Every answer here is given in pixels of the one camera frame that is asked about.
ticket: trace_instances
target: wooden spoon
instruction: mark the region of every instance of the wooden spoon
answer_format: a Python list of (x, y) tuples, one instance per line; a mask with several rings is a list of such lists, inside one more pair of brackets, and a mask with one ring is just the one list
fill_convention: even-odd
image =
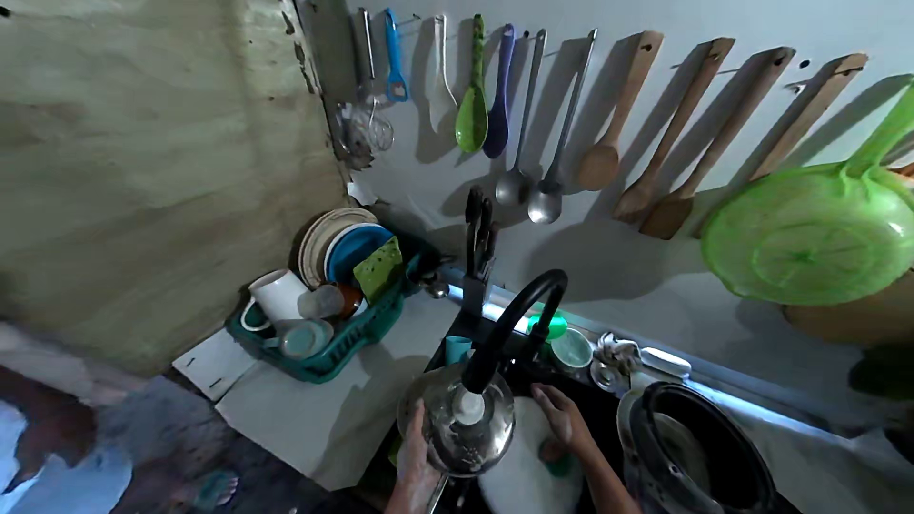
[(669, 126), (666, 127), (664, 137), (660, 139), (660, 144), (654, 151), (654, 156), (651, 157), (651, 162), (648, 163), (644, 173), (638, 177), (638, 180), (635, 180), (628, 189), (625, 189), (625, 192), (619, 198), (619, 203), (616, 204), (616, 208), (612, 211), (612, 216), (615, 219), (626, 223), (634, 223), (641, 218), (650, 206), (651, 200), (654, 198), (654, 184), (660, 173), (660, 166), (673, 148), (673, 143), (676, 142), (683, 129), (686, 128), (686, 122), (692, 116), (692, 112), (695, 111), (698, 101), (707, 91), (707, 86), (711, 84), (717, 71), (720, 70), (720, 65), (723, 64), (727, 54), (730, 53), (730, 49), (733, 48), (734, 41), (736, 39), (732, 37), (718, 37), (711, 41), (705, 60), (702, 61), (701, 68), (698, 69), (688, 89), (685, 90), (673, 119), (670, 120)]
[(647, 72), (654, 64), (654, 58), (664, 42), (664, 35), (660, 32), (646, 30), (638, 40), (638, 49), (632, 58), (632, 67), (629, 69), (628, 78), (622, 87), (619, 101), (616, 102), (615, 112), (612, 114), (610, 127), (606, 134), (584, 154), (578, 166), (578, 183), (590, 191), (599, 191), (607, 187), (616, 177), (619, 170), (619, 134), (625, 120), (628, 119), (635, 98), (644, 85)]
[(644, 221), (640, 232), (655, 238), (664, 240), (671, 239), (683, 223), (686, 222), (689, 213), (692, 212), (692, 206), (695, 202), (695, 193), (701, 181), (705, 179), (714, 164), (720, 156), (727, 150), (727, 147), (733, 141), (742, 129), (746, 121), (755, 112), (755, 109), (765, 98), (771, 86), (781, 76), (787, 65), (793, 59), (796, 50), (788, 47), (780, 47), (770, 52), (769, 61), (765, 68), (754, 79), (746, 91), (745, 96), (739, 101), (739, 104), (733, 110), (733, 113), (727, 118), (720, 132), (711, 142), (711, 145), (701, 156), (701, 160), (692, 171), (692, 174), (685, 180), (679, 189), (666, 195), (660, 200), (651, 214)]

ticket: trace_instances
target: white wall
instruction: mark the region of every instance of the white wall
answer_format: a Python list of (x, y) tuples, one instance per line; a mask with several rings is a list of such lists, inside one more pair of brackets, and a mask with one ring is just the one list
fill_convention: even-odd
[[(702, 189), (725, 186), (756, 151), (795, 98), (794, 92), (784, 88), (785, 84), (811, 78), (831, 59), (864, 51), (870, 56), (866, 69), (813, 127), (811, 136), (801, 142), (791, 160), (819, 163), (849, 156), (890, 108), (893, 102), (886, 101), (899, 91), (902, 83), (898, 79), (881, 80), (914, 70), (904, 16), (908, 9), (904, 2), (772, 0), (752, 3), (749, 7), (746, 3), (724, 0), (347, 1), (351, 12), (364, 6), (374, 17), (376, 91), (383, 91), (387, 77), (381, 11), (390, 6), (398, 14), (402, 63), (413, 96), (411, 102), (384, 110), (396, 130), (395, 146), (377, 155), (373, 167), (356, 179), (369, 185), (400, 215), (420, 225), (433, 241), (460, 252), (467, 190), (473, 184), (482, 184), (491, 195), (499, 173), (513, 165), (532, 45), (526, 52), (525, 44), (517, 45), (517, 51), (526, 60), (523, 75), (515, 80), (519, 87), (511, 112), (512, 136), (505, 157), (490, 161), (482, 152), (462, 155), (452, 134), (436, 135), (428, 122), (423, 90), (424, 81), (433, 72), (430, 18), (440, 12), (448, 15), (449, 79), (458, 100), (468, 81), (469, 20), (474, 13), (484, 15), (486, 50), (490, 56), (496, 50), (493, 43), (498, 37), (491, 33), (504, 23), (514, 23), (519, 34), (525, 30), (535, 34), (542, 27), (548, 30), (536, 108), (521, 161), (534, 177), (539, 177), (552, 160), (570, 93), (570, 73), (577, 66), (576, 62), (559, 62), (557, 59), (562, 54), (557, 52), (563, 41), (585, 37), (597, 27), (600, 32), (590, 72), (562, 163), (567, 184), (564, 213), (556, 223), (540, 226), (527, 220), (522, 209), (497, 208), (496, 218), (506, 228), (501, 232), (496, 251), (495, 280), (517, 291), (546, 269), (564, 268), (569, 273), (570, 288), (563, 307), (574, 314), (624, 328), (750, 376), (804, 391), (839, 411), (851, 404), (869, 405), (868, 398), (853, 393), (845, 385), (848, 369), (859, 359), (856, 348), (805, 337), (783, 321), (776, 305), (743, 300), (728, 293), (701, 262), (699, 243), (687, 236), (688, 230), (682, 230), (673, 241), (653, 240), (633, 227), (612, 220), (609, 213), (622, 187), (633, 182), (644, 169), (672, 114), (675, 102), (670, 105), (670, 96), (664, 96), (664, 91), (677, 72), (675, 66), (695, 45), (715, 37), (737, 40), (721, 70), (737, 69), (752, 54), (778, 46), (794, 47), (797, 55)], [(414, 14), (421, 20), (414, 19)], [(625, 74), (625, 61), (631, 55), (625, 44), (620, 44), (611, 55), (613, 45), (646, 29), (661, 31), (666, 38), (622, 131), (620, 177), (601, 193), (579, 192), (569, 177), (573, 177), (583, 150), (608, 124)], [(800, 69), (799, 64), (805, 59), (811, 64)], [(494, 97), (496, 63), (497, 57), (486, 72), (486, 95), (490, 102)], [(691, 128), (731, 77), (733, 74), (720, 74), (712, 82), (681, 137), (686, 143), (674, 148), (670, 166), (664, 168), (669, 177), (686, 169), (690, 159), (709, 141), (712, 133), (707, 129), (692, 131)], [(683, 88), (675, 90), (681, 94)], [(563, 94), (565, 100), (559, 106)], [(652, 114), (662, 97), (665, 107)], [(727, 109), (726, 103), (720, 105), (703, 119), (703, 126), (720, 123), (719, 114)], [(828, 118), (838, 112), (840, 115), (829, 122)], [(710, 200), (708, 193), (699, 195), (699, 208), (686, 227), (700, 220), (713, 203)]]

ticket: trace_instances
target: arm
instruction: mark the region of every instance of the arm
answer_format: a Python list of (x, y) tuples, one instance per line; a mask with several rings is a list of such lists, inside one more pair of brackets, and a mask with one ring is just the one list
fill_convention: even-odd
[(397, 485), (384, 514), (424, 513), (441, 478), (441, 473), (429, 464), (429, 444), (422, 436), (424, 419), (425, 404), (419, 400), (403, 442), (405, 448), (397, 455)]
[(622, 481), (593, 441), (578, 406), (562, 391), (543, 384), (532, 386), (533, 398), (546, 414), (552, 431), (578, 458), (599, 514), (641, 514)]

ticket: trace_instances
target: teal dish rack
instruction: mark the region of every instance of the teal dish rack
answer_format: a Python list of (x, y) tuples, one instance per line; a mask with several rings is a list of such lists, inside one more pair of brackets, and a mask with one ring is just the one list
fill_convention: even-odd
[[(400, 313), (403, 312), (404, 298), (420, 290), (420, 286), (410, 280), (410, 277), (420, 276), (424, 263), (432, 266), (431, 263), (435, 262), (434, 266), (437, 266), (437, 262), (440, 261), (438, 253), (424, 241), (402, 234), (397, 236), (404, 257), (412, 255), (399, 280), (365, 312), (337, 324), (334, 327), (334, 338), (320, 353), (305, 360), (294, 360), (285, 357), (278, 348), (267, 348), (264, 342), (275, 337), (275, 331), (270, 327), (259, 332), (249, 332), (242, 327), (241, 313), (244, 311), (244, 304), (226, 320), (227, 331), (257, 359), (270, 362), (293, 378), (315, 384), (333, 380), (360, 349), (380, 341), (397, 323)], [(254, 304), (248, 312), (248, 322), (259, 325), (265, 320), (266, 316), (257, 304)]]

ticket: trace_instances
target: kitchen sink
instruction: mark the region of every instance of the kitchen sink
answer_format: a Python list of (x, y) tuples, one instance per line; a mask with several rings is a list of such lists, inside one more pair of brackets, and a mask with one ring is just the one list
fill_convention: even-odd
[[(454, 321), (448, 332), (449, 336), (470, 337), (476, 344), (485, 340), (494, 322), (484, 318), (473, 318), (461, 314)], [(570, 377), (561, 374), (548, 365), (545, 359), (532, 352), (526, 336), (512, 333), (505, 343), (502, 366), (499, 372), (505, 378), (512, 394), (530, 396), (530, 384), (541, 382), (553, 385), (573, 400), (587, 422), (597, 446), (606, 456), (612, 468), (622, 477), (622, 445), (616, 431), (616, 409), (619, 400), (612, 394), (599, 389), (590, 380), (587, 371)], [(426, 371), (444, 365), (444, 343), (432, 357)], [(396, 425), (391, 428), (384, 443), (380, 446), (368, 467), (361, 487), (370, 488), (373, 494), (389, 496), (396, 483), (396, 469), (388, 461), (388, 455), (396, 453), (394, 448), (399, 444), (399, 433)], [(435, 509), (436, 513), (488, 513), (490, 512), (482, 497), (476, 478), (451, 477), (441, 493), (441, 499)], [(577, 512), (594, 512), (590, 501), (590, 492), (586, 485), (581, 493)]]

